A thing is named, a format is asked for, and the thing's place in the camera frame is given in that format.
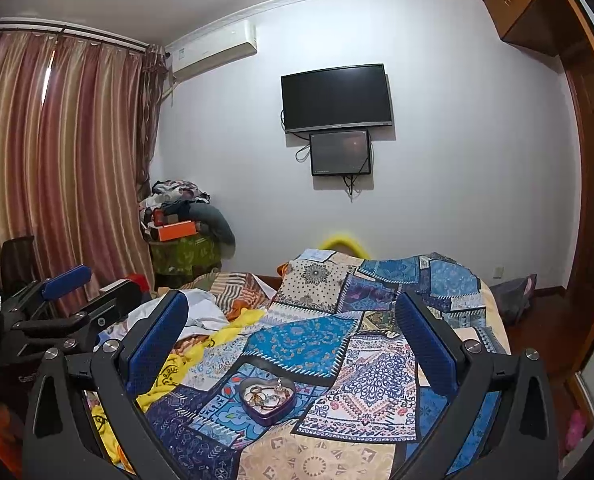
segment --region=curtain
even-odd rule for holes
[[[0,248],[34,235],[42,277],[93,269],[63,314],[133,272],[154,285],[135,193],[142,62],[107,44],[0,32]]]
[[[139,200],[151,193],[151,160],[157,140],[161,94],[167,72],[164,49],[150,45],[144,54],[137,108],[136,187]]]
[[[135,194],[142,60],[125,48],[72,37],[60,37],[55,48],[31,202],[40,218],[39,259],[53,276],[90,266],[89,297],[100,282],[132,272],[154,285]]]
[[[41,93],[55,37],[0,32],[0,248],[34,234]]]

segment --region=television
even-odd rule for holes
[[[287,134],[392,124],[382,64],[327,68],[282,77]]]
[[[312,176],[370,174],[371,162],[368,130],[311,135]]]

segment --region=yellow cloth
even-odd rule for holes
[[[219,332],[214,333],[206,341],[191,346],[183,357],[177,354],[170,354],[151,390],[137,397],[137,404],[139,404],[142,411],[145,412],[148,410],[153,402],[173,391],[181,383],[188,369],[202,360],[204,348],[222,345],[235,339],[242,328],[258,322],[265,313],[266,310],[262,308],[258,310],[243,308],[235,321],[232,321],[228,326],[219,330]],[[97,405],[93,407],[91,412],[110,459],[115,464],[119,463],[119,453],[117,452],[119,443],[108,423],[104,408],[101,405]]]

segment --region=heart-shaped box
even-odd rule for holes
[[[286,388],[290,396],[288,400],[285,401],[283,404],[280,404],[276,408],[272,410],[267,410],[267,412],[260,413],[256,410],[248,401],[244,398],[246,390],[251,386],[260,386],[261,388],[274,388],[277,386],[277,379],[270,379],[270,380],[263,380],[257,377],[249,377],[248,379],[244,379],[239,386],[237,387],[239,393],[239,400],[241,400],[241,405],[244,407],[244,410],[250,418],[252,418],[256,423],[260,424],[261,426],[272,426],[279,422],[282,418],[284,418],[291,410],[295,407],[297,403],[297,387],[295,383],[293,383],[290,379],[280,377],[282,381],[282,386]]]

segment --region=wooden floor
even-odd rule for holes
[[[532,307],[522,320],[506,327],[513,354],[535,348],[544,361],[555,404],[560,457],[566,453],[564,439],[570,415],[576,409],[564,381],[591,323],[592,316],[553,294],[533,298]]]

